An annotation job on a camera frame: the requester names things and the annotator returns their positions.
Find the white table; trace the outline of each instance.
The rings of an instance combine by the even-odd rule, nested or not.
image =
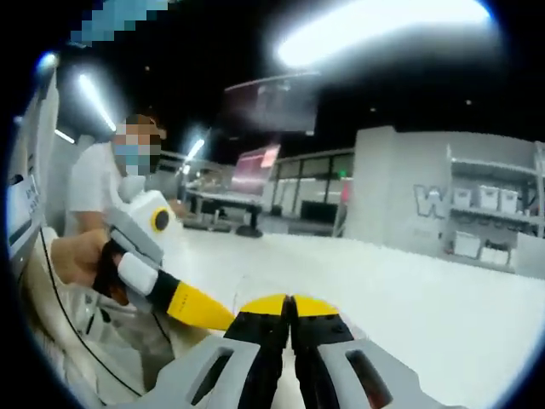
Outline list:
[[[324,299],[416,371],[425,393],[471,409],[510,388],[545,324],[545,281],[350,239],[183,230],[164,268],[234,313],[273,293]],[[276,407],[304,407],[292,360]]]

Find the gray plastic part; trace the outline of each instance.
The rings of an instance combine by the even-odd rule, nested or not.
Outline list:
[[[231,355],[211,393],[201,400],[207,409],[237,409],[248,372],[260,346],[208,336],[189,353],[168,364],[153,390],[115,409],[193,409],[193,398],[210,368],[222,355]]]
[[[142,261],[152,262],[152,267],[161,265],[163,250],[127,213],[120,209],[111,209],[107,213],[106,224],[110,226],[112,239],[126,251],[139,258],[143,256]]]
[[[444,406],[424,394],[416,373],[370,340],[321,345],[318,351],[335,387],[340,409],[371,408],[348,360],[350,354],[358,353],[363,354],[367,363],[375,369],[392,398],[384,409],[466,409],[463,406]]]

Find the black ceiling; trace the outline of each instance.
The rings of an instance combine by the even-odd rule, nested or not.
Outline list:
[[[170,4],[169,11],[148,14],[148,21],[137,22],[133,31],[116,32],[113,42],[63,48],[60,121],[81,133],[107,135],[105,125],[74,90],[75,74],[87,70],[100,79],[107,104],[119,118],[129,111],[152,112],[168,132],[166,149],[186,152],[191,127],[213,126],[207,155],[221,162],[233,162],[240,152],[278,138],[283,155],[350,147],[356,129],[382,124],[399,130],[471,130],[542,139],[542,8],[492,0],[487,5],[502,28],[504,58],[393,55],[370,70],[365,59],[369,53],[355,53],[349,70],[323,67],[329,76],[314,137],[250,133],[218,124],[223,90],[286,73],[273,58],[282,29],[332,3],[339,2],[185,0]]]

